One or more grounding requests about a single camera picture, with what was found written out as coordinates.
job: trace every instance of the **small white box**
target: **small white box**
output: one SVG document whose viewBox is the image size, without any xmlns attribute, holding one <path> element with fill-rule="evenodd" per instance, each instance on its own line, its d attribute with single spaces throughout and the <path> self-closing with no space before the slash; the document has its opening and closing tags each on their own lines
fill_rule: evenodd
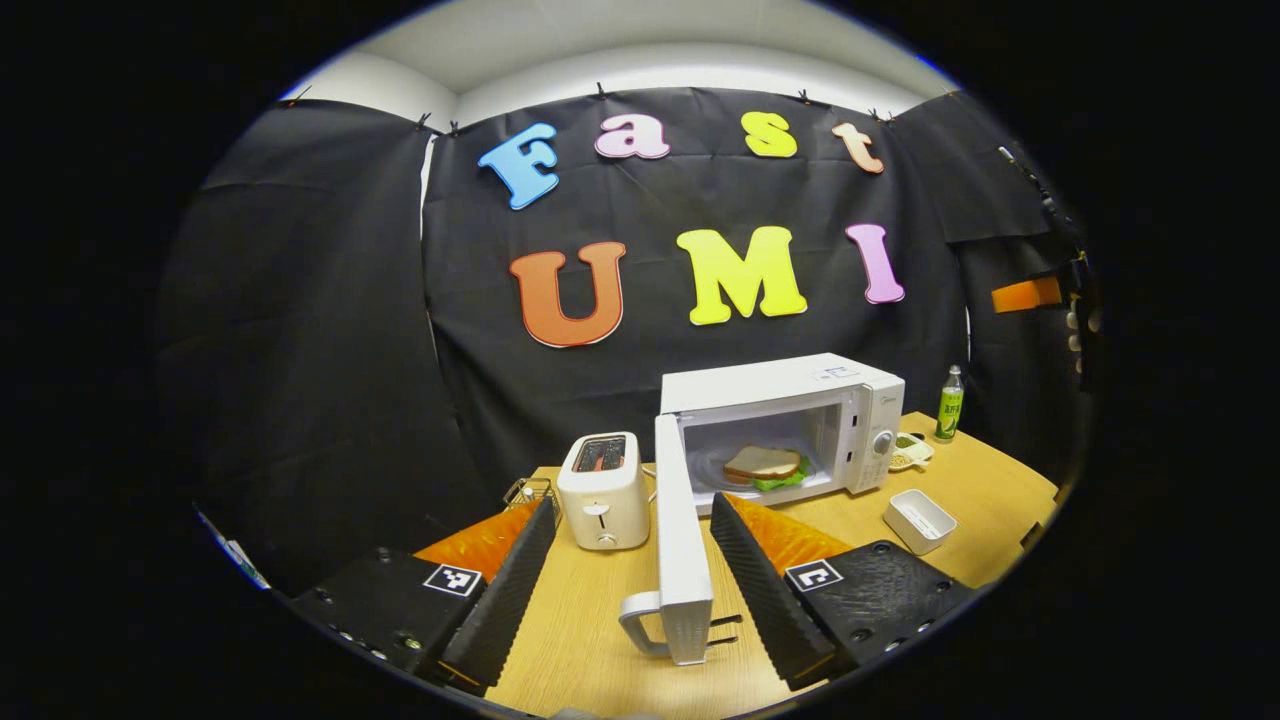
<svg viewBox="0 0 1280 720">
<path fill-rule="evenodd" d="M 918 489 L 900 492 L 890 498 L 884 521 L 902 538 L 906 547 L 924 555 L 942 544 L 942 541 L 960 527 L 955 518 L 938 507 L 937 502 Z"/>
</svg>

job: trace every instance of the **food tray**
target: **food tray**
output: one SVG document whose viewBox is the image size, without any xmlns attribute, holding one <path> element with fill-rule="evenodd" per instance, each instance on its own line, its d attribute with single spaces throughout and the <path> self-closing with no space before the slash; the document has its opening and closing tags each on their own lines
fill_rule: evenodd
<svg viewBox="0 0 1280 720">
<path fill-rule="evenodd" d="M 890 457 L 888 462 L 890 473 L 915 466 L 927 468 L 929 465 L 929 459 L 933 457 L 933 447 L 929 443 L 906 433 L 897 433 L 897 438 L 895 445 L 906 445 L 906 447 L 896 447 L 893 450 L 893 456 Z"/>
</svg>

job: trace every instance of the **microwave door handle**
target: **microwave door handle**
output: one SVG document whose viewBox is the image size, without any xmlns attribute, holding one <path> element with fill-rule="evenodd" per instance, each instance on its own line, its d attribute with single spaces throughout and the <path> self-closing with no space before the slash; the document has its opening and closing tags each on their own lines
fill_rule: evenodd
<svg viewBox="0 0 1280 720">
<path fill-rule="evenodd" d="M 618 615 L 618 623 L 622 624 L 622 629 L 627 632 L 627 637 L 631 638 L 636 650 L 652 657 L 667 657 L 671 655 L 671 648 L 667 647 L 667 643 L 653 642 L 644 625 L 640 624 L 640 618 L 660 610 L 662 600 L 658 591 L 649 591 L 627 596 L 622 601 L 622 614 Z"/>
</svg>

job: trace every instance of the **yellow letter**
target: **yellow letter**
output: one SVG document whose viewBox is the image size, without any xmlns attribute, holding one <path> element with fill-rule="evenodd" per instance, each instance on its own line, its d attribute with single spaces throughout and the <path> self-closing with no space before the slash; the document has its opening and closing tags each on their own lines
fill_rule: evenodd
<svg viewBox="0 0 1280 720">
<path fill-rule="evenodd" d="M 733 306 L 744 318 L 755 310 L 755 296 L 764 284 L 760 313 L 765 315 L 796 315 L 809 309 L 809 304 L 796 288 L 795 270 L 791 269 L 791 231 L 774 225 L 755 228 L 751 245 L 746 247 L 746 260 L 721 233 L 716 231 L 690 231 L 676 238 L 676 245 L 689 252 L 694 264 L 694 290 L 698 306 L 689 314 L 695 325 L 710 325 L 728 320 L 728 305 L 721 301 L 723 287 Z"/>
<path fill-rule="evenodd" d="M 742 129 L 748 132 L 746 146 L 764 158 L 790 158 L 796 154 L 796 138 L 787 132 L 790 127 L 777 113 L 742 115 Z"/>
</svg>

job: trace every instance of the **orange tape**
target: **orange tape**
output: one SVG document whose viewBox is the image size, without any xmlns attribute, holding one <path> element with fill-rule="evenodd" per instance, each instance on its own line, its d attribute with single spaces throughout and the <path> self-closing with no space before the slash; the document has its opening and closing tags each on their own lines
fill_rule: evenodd
<svg viewBox="0 0 1280 720">
<path fill-rule="evenodd" d="M 1062 291 L 1057 286 L 1057 278 L 1048 275 L 993 290 L 991 302 L 996 306 L 996 313 L 1016 313 L 1041 305 L 1057 305 L 1062 302 Z"/>
</svg>

